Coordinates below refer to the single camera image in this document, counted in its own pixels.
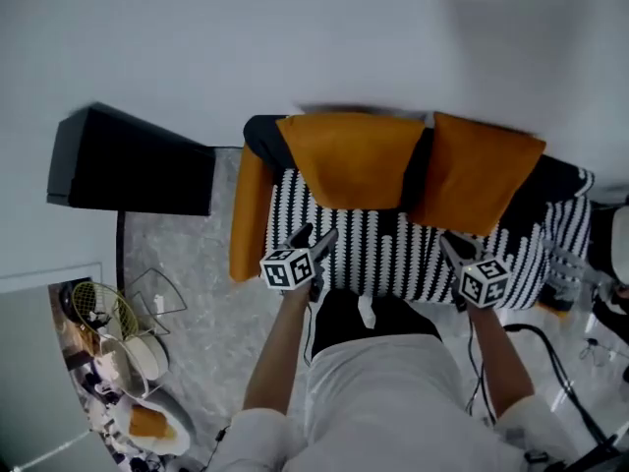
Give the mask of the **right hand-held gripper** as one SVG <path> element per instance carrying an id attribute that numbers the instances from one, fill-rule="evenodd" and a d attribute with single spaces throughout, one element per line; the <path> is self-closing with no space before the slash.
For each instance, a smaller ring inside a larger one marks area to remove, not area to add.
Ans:
<path id="1" fill-rule="evenodd" d="M 439 247 L 450 268 L 459 269 L 457 292 L 467 303 L 483 309 L 503 302 L 510 279 L 510 271 L 503 261 L 490 258 L 476 262 L 483 257 L 483 246 L 457 232 L 442 233 Z"/>

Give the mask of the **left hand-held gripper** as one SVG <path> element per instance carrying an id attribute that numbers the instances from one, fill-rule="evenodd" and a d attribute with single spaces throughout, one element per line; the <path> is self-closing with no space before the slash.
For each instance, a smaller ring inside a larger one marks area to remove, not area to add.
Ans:
<path id="1" fill-rule="evenodd" d="M 269 289 L 285 293 L 308 284 L 309 300 L 312 303 L 319 300 L 323 286 L 322 267 L 315 260 L 324 260 L 334 250 L 338 230 L 329 229 L 311 249 L 307 249 L 313 229 L 310 222 L 305 223 L 289 235 L 283 248 L 259 261 L 261 275 Z"/>

